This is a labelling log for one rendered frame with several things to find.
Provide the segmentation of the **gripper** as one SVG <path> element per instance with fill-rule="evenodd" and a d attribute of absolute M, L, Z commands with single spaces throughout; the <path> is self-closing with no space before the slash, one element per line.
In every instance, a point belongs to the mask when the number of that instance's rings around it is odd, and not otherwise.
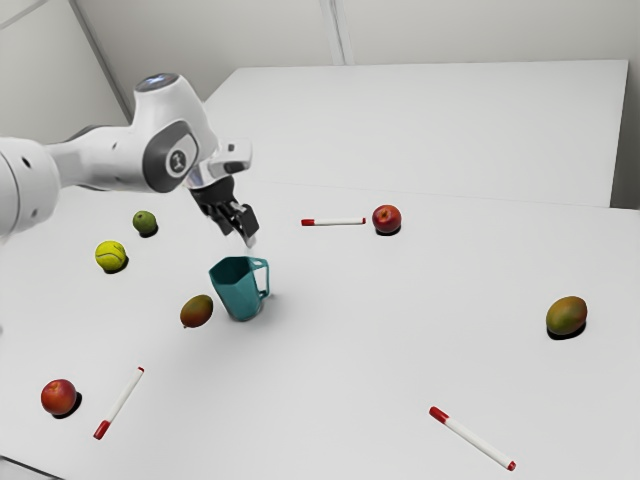
<path fill-rule="evenodd" d="M 238 233 L 245 245 L 252 248 L 260 225 L 252 207 L 236 200 L 234 188 L 234 178 L 226 176 L 206 187 L 191 189 L 190 193 L 202 213 L 217 222 L 224 236 L 237 232 L 237 220 Z"/>

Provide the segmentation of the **teal faceted mug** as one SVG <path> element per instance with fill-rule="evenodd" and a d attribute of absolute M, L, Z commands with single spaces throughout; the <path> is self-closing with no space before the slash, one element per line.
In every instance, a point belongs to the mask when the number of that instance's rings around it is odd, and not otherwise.
<path fill-rule="evenodd" d="M 236 321 L 256 317 L 270 294 L 270 270 L 266 259 L 226 257 L 209 269 L 209 278 L 227 313 Z"/>

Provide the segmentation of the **small green lime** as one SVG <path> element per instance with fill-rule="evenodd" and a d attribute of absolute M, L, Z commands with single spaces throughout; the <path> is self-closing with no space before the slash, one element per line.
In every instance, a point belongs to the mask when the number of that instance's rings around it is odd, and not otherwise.
<path fill-rule="evenodd" d="M 158 229 L 155 215 L 146 210 L 139 210 L 134 214 L 132 225 L 141 236 L 153 235 Z"/>

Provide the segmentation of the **red-green mango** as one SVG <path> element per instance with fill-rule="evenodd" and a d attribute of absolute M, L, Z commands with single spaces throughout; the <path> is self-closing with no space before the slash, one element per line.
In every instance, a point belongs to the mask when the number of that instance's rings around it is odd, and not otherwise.
<path fill-rule="evenodd" d="M 210 296 L 197 295 L 183 305 L 180 321 L 184 328 L 198 328 L 209 321 L 213 309 L 213 300 Z"/>
<path fill-rule="evenodd" d="M 566 336 L 586 325 L 588 308 L 586 301 L 578 296 L 567 296 L 556 300 L 546 314 L 546 328 L 552 334 Z"/>

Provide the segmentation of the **yellow tennis ball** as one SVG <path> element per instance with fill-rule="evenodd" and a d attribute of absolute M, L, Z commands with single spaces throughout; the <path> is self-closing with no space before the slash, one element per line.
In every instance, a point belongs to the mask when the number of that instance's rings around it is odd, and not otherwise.
<path fill-rule="evenodd" d="M 113 240 L 101 242 L 95 249 L 96 263 L 106 272 L 120 270 L 127 259 L 124 246 Z"/>

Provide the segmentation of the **red apple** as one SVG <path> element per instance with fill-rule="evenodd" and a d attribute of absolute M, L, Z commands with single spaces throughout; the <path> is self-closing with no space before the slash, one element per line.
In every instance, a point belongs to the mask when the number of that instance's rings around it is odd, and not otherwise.
<path fill-rule="evenodd" d="M 372 224 L 379 233 L 391 234 L 396 232 L 401 227 L 401 223 L 402 214 L 394 205 L 380 205 L 372 213 Z"/>
<path fill-rule="evenodd" d="M 55 379 L 48 382 L 41 390 L 41 405 L 51 415 L 66 415 L 75 406 L 77 391 L 66 379 Z"/>

